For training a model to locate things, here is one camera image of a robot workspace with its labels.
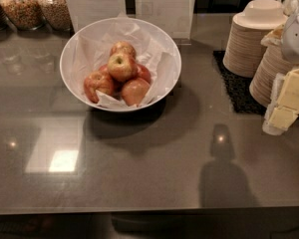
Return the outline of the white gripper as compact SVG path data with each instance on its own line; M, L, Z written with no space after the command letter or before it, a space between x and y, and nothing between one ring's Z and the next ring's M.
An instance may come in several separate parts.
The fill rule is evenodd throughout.
M285 23L281 52L287 61L299 65L299 7ZM276 75L262 130L270 135L281 135L298 119L298 116L299 68L295 68L286 75L280 73Z

